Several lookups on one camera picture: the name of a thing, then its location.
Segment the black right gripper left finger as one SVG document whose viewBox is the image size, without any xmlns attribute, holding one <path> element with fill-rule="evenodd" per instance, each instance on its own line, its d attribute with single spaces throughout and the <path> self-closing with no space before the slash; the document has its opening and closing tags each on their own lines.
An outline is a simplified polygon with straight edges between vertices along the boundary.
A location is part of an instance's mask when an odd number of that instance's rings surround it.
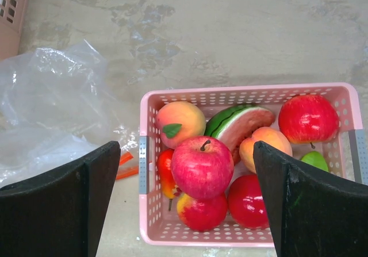
<svg viewBox="0 0 368 257">
<path fill-rule="evenodd" d="M 120 161 L 110 141 L 1 188 L 1 256 L 95 256 Z"/>
</svg>

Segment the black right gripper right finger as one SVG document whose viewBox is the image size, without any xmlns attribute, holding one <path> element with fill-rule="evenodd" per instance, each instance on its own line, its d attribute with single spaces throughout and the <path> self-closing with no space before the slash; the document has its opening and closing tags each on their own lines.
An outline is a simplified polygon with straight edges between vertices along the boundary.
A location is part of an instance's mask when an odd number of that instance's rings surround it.
<svg viewBox="0 0 368 257">
<path fill-rule="evenodd" d="M 367 186 L 264 141 L 254 162 L 277 256 L 367 256 Z"/>
</svg>

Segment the shiny red fruit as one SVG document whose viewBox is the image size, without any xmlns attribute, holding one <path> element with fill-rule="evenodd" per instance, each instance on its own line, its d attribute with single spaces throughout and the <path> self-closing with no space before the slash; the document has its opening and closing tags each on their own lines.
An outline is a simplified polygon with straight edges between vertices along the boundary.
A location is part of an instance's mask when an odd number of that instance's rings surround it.
<svg viewBox="0 0 368 257">
<path fill-rule="evenodd" d="M 232 218 L 248 229 L 265 229 L 269 220 L 258 177 L 255 174 L 238 177 L 229 188 L 228 209 Z"/>
</svg>

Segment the large red apple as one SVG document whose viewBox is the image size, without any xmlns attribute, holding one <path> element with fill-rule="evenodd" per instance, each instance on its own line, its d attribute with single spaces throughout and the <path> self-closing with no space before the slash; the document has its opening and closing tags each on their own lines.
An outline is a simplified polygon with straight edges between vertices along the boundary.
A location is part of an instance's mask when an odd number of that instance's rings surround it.
<svg viewBox="0 0 368 257">
<path fill-rule="evenodd" d="M 278 125 L 292 144 L 328 142 L 339 131 L 339 116 L 324 97 L 297 95 L 282 105 Z"/>
</svg>

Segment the clear zip bag orange zipper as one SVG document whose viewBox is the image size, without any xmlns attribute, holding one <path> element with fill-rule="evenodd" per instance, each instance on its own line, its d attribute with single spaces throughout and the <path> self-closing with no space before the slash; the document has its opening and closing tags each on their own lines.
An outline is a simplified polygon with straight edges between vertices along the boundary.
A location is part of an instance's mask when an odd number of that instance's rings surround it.
<svg viewBox="0 0 368 257">
<path fill-rule="evenodd" d="M 138 132 L 106 84 L 107 61 L 87 41 L 1 62 L 1 186 L 119 142 L 117 179 L 139 171 Z"/>
</svg>

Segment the pink red apple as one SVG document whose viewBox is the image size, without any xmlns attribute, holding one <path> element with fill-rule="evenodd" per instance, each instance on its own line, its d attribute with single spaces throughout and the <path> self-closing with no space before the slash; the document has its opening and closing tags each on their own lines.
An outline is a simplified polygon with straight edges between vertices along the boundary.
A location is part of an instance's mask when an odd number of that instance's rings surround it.
<svg viewBox="0 0 368 257">
<path fill-rule="evenodd" d="M 217 197 L 225 192 L 234 170 L 228 147 L 209 136 L 184 140 L 174 150 L 171 161 L 176 184 L 184 193 L 199 200 Z"/>
</svg>

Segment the peach with green leaf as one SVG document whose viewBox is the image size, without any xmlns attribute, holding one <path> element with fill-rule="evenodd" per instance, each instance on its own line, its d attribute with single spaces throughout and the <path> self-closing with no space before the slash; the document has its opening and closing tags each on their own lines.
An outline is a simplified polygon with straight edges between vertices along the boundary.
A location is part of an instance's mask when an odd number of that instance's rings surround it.
<svg viewBox="0 0 368 257">
<path fill-rule="evenodd" d="M 206 120 L 196 105 L 186 101 L 171 102 L 158 111 L 156 127 L 160 130 L 162 143 L 175 149 L 187 138 L 202 136 Z"/>
</svg>

